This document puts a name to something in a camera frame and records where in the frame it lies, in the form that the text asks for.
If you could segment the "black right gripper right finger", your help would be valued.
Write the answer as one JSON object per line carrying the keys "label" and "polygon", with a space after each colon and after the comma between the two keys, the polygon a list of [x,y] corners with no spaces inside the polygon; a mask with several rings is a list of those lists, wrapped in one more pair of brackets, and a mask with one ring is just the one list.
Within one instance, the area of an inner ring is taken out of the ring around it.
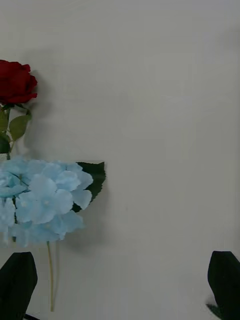
{"label": "black right gripper right finger", "polygon": [[240,319],[240,262],[230,251],[213,251],[207,281],[216,304],[207,308],[220,320]]}

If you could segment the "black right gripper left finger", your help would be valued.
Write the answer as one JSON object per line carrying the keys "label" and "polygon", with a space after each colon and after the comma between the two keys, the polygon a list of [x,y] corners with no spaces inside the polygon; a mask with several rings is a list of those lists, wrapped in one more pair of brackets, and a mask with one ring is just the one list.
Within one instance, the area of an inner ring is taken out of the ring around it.
{"label": "black right gripper left finger", "polygon": [[0,269],[0,318],[2,320],[36,320],[27,314],[38,282],[31,252],[15,252]]}

